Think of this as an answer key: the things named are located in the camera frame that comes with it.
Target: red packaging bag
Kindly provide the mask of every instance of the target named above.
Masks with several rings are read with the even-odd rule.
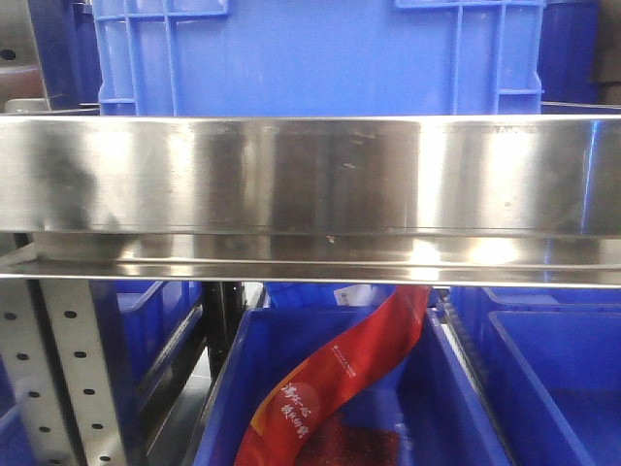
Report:
[[[362,322],[293,369],[256,410],[235,466],[293,466],[311,433],[406,358],[420,338],[429,290],[397,286]]]

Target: blue plastic crate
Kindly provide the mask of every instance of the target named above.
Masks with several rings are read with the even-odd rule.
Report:
[[[600,0],[547,0],[539,51],[544,100],[597,102],[591,72],[599,9]]]
[[[196,302],[197,283],[119,281],[118,306],[135,382]]]
[[[544,0],[93,0],[106,115],[538,113]]]
[[[232,466],[250,419],[270,390],[314,350],[373,309],[246,313],[213,395],[194,466]],[[350,425],[398,432],[401,466],[508,465],[489,419],[431,314],[406,363],[361,392],[342,412]]]
[[[621,314],[490,319],[488,398],[520,464],[621,464]]]
[[[621,312],[621,289],[455,286],[449,299],[483,358],[494,311]]]

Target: blue plastic bin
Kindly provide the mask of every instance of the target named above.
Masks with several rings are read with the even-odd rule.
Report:
[[[354,283],[293,283],[267,282],[265,289],[270,296],[270,305],[275,308],[312,308],[323,306],[352,306],[357,286],[364,286],[363,305],[378,306],[394,291],[390,284],[354,284]]]
[[[449,299],[483,358],[494,311],[621,312],[621,289],[455,286]]]
[[[538,113],[544,0],[93,0],[106,115]]]
[[[246,313],[213,395],[194,466],[232,466],[254,411],[274,385],[373,309]],[[406,363],[352,399],[342,413],[350,425],[398,432],[402,438],[400,466],[508,465],[489,419],[432,314]]]
[[[132,363],[139,382],[167,339],[198,299],[198,283],[119,281],[118,306]]]
[[[591,72],[599,9],[600,0],[547,0],[539,51],[544,100],[597,102]]]
[[[487,392],[518,461],[621,464],[621,314],[490,319]]]

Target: stainless steel rail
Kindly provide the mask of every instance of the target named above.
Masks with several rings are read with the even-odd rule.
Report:
[[[0,118],[0,277],[621,284],[621,117]]]

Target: hole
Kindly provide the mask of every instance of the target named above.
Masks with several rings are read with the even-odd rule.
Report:
[[[16,51],[11,49],[0,50],[0,58],[7,61],[13,61],[17,57]]]

